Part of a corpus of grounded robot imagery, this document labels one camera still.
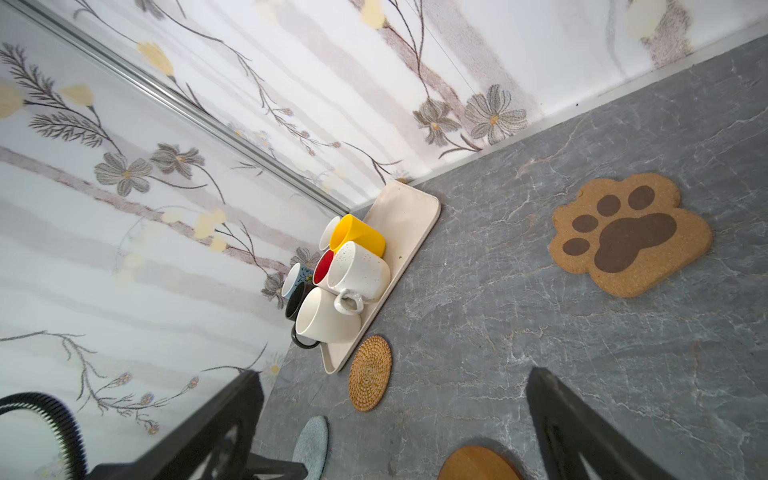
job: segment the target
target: beige tray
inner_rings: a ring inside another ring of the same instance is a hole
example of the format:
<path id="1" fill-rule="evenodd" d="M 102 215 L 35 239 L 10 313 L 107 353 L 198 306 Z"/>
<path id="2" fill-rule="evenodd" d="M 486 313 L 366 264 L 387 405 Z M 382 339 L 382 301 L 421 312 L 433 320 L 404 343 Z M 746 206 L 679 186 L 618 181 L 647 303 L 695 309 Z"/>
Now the beige tray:
<path id="1" fill-rule="evenodd" d="M 384 290 L 381 300 L 366 305 L 360 313 L 362 329 L 352 342 L 320 344 L 326 373 L 341 370 L 352 355 L 416 251 L 435 226 L 439 215 L 440 202 L 437 198 L 413 187 L 392 182 L 381 191 L 363 220 L 377 229 L 386 240 L 383 259 L 392 272 L 392 281 Z"/>

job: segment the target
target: light blue round coaster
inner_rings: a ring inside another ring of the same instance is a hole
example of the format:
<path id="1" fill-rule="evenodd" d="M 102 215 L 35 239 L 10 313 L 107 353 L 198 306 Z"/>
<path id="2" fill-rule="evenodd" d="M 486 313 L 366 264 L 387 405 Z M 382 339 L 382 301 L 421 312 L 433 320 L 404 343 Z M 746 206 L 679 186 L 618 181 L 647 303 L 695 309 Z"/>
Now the light blue round coaster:
<path id="1" fill-rule="evenodd" d="M 320 480 L 323 467 L 326 466 L 328 452 L 328 425 L 323 416 L 312 417 L 299 434 L 296 448 L 293 449 L 293 461 L 306 466 L 306 480 Z"/>

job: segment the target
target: brown paw pad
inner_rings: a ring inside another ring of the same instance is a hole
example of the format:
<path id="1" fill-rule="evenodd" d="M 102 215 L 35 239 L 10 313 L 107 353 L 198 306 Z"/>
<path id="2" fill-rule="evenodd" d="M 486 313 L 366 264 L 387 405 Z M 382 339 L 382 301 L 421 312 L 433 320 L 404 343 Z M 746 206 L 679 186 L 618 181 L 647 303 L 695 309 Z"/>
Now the brown paw pad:
<path id="1" fill-rule="evenodd" d="M 660 175 L 593 180 L 554 212 L 552 258 L 613 295 L 639 295 L 711 245 L 707 223 L 679 203 L 677 187 Z"/>

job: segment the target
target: white mug handle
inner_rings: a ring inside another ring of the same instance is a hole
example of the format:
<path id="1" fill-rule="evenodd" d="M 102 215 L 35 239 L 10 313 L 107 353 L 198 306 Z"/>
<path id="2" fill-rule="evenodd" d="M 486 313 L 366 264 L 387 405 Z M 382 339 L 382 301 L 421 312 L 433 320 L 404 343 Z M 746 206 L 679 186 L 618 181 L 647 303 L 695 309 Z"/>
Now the white mug handle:
<path id="1" fill-rule="evenodd" d="M 347 305 L 342 303 L 342 299 L 344 298 L 348 298 L 355 303 L 354 310 L 351 310 Z M 352 293 L 348 288 L 345 288 L 339 292 L 338 296 L 336 296 L 336 299 L 333 301 L 333 306 L 336 308 L 336 310 L 339 311 L 339 313 L 343 313 L 344 315 L 356 315 L 362 312 L 362 297 L 358 293 Z"/>

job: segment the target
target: backsplash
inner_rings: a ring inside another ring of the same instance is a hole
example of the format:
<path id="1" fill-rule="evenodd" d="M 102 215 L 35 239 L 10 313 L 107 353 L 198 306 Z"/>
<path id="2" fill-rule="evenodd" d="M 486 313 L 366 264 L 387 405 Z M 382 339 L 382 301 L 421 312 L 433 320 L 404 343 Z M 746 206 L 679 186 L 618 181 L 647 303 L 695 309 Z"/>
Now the backsplash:
<path id="1" fill-rule="evenodd" d="M 0 396 L 61 399 L 92 468 L 134 460 L 242 369 L 269 395 L 290 344 L 283 276 L 316 261 L 330 214 L 8 6 L 0 18 Z M 0 430 L 8 478 L 63 478 L 36 415 Z"/>
<path id="2" fill-rule="evenodd" d="M 49 3 L 351 207 L 768 15 L 761 0 Z"/>

